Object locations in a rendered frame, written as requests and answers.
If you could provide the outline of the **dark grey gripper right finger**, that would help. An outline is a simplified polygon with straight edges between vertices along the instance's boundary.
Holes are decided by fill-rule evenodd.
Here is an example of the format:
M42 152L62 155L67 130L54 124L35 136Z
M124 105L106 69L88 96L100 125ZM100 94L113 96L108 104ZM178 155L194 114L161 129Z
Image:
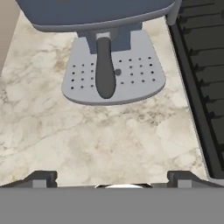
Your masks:
M200 179L190 171L168 171L167 178L167 186L173 188L223 188L223 185Z

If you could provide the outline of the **grey blue coffee machine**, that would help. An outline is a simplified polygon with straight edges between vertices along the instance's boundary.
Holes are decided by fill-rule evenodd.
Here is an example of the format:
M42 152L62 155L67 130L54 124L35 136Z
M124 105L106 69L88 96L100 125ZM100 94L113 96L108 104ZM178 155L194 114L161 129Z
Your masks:
M75 32L62 82L71 102L111 106L158 94L166 77L143 23L174 25L182 0L16 0L40 32Z

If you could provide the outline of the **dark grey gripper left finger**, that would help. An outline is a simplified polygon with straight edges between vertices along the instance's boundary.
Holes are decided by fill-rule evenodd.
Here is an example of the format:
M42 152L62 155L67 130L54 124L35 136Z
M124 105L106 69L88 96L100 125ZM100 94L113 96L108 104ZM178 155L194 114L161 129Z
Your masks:
M3 185L3 187L55 188L58 186L57 177L56 171L34 171L24 179Z

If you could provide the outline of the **black hob with grates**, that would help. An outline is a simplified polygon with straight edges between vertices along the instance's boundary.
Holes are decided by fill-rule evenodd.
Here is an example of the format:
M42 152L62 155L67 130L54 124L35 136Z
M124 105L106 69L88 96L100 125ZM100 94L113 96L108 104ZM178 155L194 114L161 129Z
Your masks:
M182 0L169 33L207 178L224 186L224 0Z

